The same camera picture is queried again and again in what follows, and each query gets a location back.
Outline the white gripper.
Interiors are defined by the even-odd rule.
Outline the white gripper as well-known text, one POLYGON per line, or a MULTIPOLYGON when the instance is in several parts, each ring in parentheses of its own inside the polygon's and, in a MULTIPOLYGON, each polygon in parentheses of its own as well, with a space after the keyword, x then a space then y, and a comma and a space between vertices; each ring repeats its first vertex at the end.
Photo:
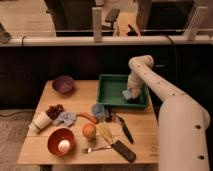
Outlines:
POLYGON ((134 76, 128 76, 127 89, 130 91, 133 99, 138 98, 141 94, 142 85, 143 83, 134 76))

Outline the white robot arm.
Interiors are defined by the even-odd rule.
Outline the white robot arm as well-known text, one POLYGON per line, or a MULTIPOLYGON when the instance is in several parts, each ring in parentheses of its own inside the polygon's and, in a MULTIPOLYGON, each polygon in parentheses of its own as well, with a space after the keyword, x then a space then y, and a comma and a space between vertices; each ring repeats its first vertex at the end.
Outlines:
POLYGON ((152 71, 150 55, 129 60, 127 87, 136 97, 146 84, 162 101, 158 118, 159 171, 210 171, 206 129, 210 115, 191 96, 152 71))

